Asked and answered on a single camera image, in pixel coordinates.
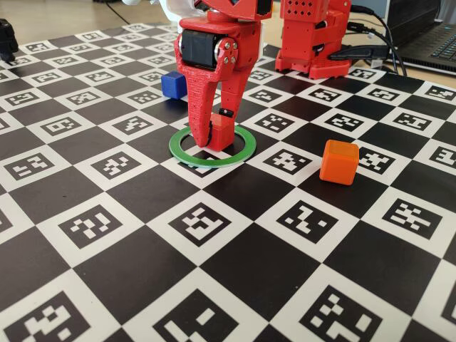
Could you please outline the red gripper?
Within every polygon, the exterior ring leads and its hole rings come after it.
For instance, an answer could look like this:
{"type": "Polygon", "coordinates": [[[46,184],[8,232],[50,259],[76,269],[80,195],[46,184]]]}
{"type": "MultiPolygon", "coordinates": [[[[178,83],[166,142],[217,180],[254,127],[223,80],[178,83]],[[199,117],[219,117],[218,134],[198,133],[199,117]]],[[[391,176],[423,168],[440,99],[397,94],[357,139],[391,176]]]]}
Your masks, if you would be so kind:
{"type": "Polygon", "coordinates": [[[271,1],[194,1],[199,13],[179,21],[177,69],[186,78],[188,120],[199,147],[228,147],[249,74],[259,57],[261,22],[271,17],[271,1]],[[212,112],[222,84],[219,114],[212,112]]]}

